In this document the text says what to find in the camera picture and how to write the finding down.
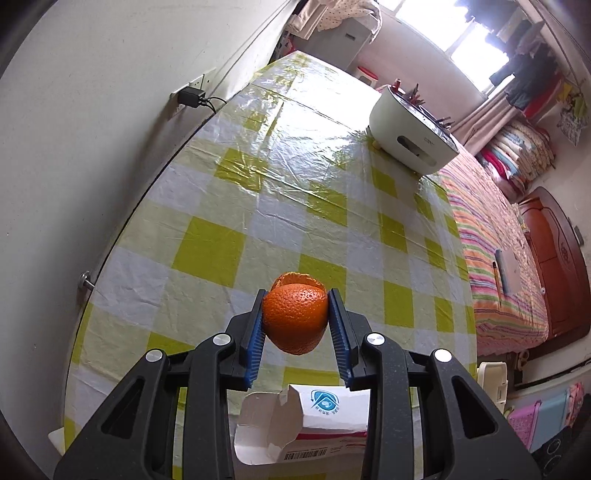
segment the checkered tablecloth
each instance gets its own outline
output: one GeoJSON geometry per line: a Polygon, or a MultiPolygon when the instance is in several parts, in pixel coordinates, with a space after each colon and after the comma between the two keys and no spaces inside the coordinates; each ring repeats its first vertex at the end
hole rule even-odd
{"type": "MultiPolygon", "coordinates": [[[[452,210],[434,181],[372,148],[366,126],[378,95],[294,53],[179,152],[125,227],[84,312],[67,382],[67,445],[147,350],[181,352],[223,331],[286,271],[337,287],[348,310],[403,348],[447,348],[475,372],[452,210]]],[[[254,390],[289,383],[340,383],[329,332],[303,356],[265,343],[254,390]]],[[[231,413],[242,398],[230,395],[231,413]]],[[[178,449],[174,464],[178,476],[178,449]]],[[[337,456],[239,476],[358,478],[360,465],[337,456]]]]}

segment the curtain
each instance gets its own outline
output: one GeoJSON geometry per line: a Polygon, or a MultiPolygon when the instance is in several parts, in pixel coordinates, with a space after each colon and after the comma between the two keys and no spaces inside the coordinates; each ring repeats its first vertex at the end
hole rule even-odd
{"type": "Polygon", "coordinates": [[[506,90],[511,83],[452,127],[453,136],[472,155],[476,155],[501,128],[519,113],[519,110],[507,101],[506,90]]]}

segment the power adapter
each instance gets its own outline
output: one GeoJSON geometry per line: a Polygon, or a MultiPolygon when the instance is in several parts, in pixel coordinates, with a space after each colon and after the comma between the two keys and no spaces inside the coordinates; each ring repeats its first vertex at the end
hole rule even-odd
{"type": "Polygon", "coordinates": [[[205,99],[205,90],[195,87],[185,87],[177,93],[177,101],[180,105],[187,105],[193,108],[202,106],[205,99]]]}

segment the stack of quilts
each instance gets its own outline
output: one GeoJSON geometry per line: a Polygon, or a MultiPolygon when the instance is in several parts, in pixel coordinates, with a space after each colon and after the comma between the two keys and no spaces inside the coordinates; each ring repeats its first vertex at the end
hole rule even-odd
{"type": "Polygon", "coordinates": [[[552,165],[554,153],[547,131],[514,119],[476,154],[476,158],[485,168],[491,166],[521,197],[530,183],[552,165]]]}

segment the window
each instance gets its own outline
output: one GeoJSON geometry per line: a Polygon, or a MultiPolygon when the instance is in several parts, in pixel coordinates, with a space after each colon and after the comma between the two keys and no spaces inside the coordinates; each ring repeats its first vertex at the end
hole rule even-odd
{"type": "Polygon", "coordinates": [[[485,27],[466,21],[467,9],[456,7],[455,0],[378,1],[442,49],[481,92],[491,89],[489,77],[509,61],[486,42],[485,27]]]}

